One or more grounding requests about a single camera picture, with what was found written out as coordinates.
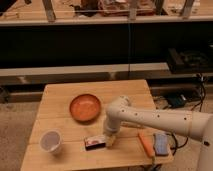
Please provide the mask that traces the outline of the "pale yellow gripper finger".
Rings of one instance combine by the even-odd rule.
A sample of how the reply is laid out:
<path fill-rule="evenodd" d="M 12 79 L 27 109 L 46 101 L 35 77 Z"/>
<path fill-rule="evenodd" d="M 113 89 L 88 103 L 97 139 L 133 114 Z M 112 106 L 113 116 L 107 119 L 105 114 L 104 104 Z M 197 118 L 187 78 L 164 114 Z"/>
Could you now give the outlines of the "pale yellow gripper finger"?
<path fill-rule="evenodd" d="M 105 138 L 106 138 L 106 147 L 107 148 L 112 147 L 116 140 L 116 136 L 115 135 L 111 135 L 111 136 L 106 135 Z"/>

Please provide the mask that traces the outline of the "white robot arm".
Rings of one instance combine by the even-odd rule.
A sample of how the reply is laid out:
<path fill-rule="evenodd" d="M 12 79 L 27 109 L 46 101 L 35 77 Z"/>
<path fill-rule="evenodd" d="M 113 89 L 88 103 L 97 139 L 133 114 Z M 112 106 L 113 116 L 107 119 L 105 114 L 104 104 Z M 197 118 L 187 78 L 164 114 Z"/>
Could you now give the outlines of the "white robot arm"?
<path fill-rule="evenodd" d="M 103 133 L 119 132 L 121 122 L 132 122 L 172 132 L 201 142 L 196 171 L 213 171 L 213 114 L 186 110 L 151 110 L 132 107 L 127 96 L 119 96 L 106 107 Z"/>

